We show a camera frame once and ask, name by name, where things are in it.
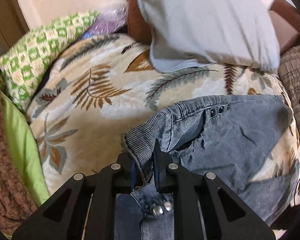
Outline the lime green sheet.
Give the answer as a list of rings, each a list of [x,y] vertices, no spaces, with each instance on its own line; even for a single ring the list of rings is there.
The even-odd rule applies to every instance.
[[[49,198],[38,146],[24,115],[11,100],[1,94],[3,120],[13,164],[18,170],[27,190],[38,206]]]

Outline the purple plastic bag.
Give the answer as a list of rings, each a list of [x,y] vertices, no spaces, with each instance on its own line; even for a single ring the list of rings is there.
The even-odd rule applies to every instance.
[[[127,8],[125,4],[117,8],[104,9],[96,16],[94,23],[83,33],[81,39],[116,33],[126,25]]]

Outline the brown patterned blanket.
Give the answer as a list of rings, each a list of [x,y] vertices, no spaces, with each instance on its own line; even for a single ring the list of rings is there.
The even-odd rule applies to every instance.
[[[37,208],[9,152],[0,84],[0,232],[11,236]]]

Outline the grey pillow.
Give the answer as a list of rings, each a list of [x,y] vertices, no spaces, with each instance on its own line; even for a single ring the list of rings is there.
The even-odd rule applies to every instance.
[[[137,0],[152,32],[150,60],[162,73],[210,64],[274,72],[280,46],[261,0]]]

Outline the green patterned pillow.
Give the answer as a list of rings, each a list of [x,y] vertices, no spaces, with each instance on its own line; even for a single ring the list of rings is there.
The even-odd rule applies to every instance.
[[[0,57],[5,94],[25,113],[49,66],[95,22],[98,11],[56,18],[30,30]]]

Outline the grey denim pants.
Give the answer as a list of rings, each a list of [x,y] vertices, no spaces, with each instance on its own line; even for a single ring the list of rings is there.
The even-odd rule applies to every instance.
[[[173,239],[170,194],[158,194],[153,180],[155,143],[189,171],[213,172],[266,223],[286,209],[296,187],[299,161],[287,173],[266,170],[273,150],[293,121],[291,109],[276,95],[219,95],[166,107],[123,136],[143,185],[120,196],[116,239]]]

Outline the beige leaf-pattern blanket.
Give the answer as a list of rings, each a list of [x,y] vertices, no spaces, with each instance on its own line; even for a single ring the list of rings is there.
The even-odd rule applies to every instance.
[[[154,70],[149,47],[127,35],[100,35],[70,46],[50,66],[26,111],[43,179],[54,193],[73,174],[113,163],[122,136],[157,111],[208,95],[281,95],[273,74],[225,64],[170,74]]]

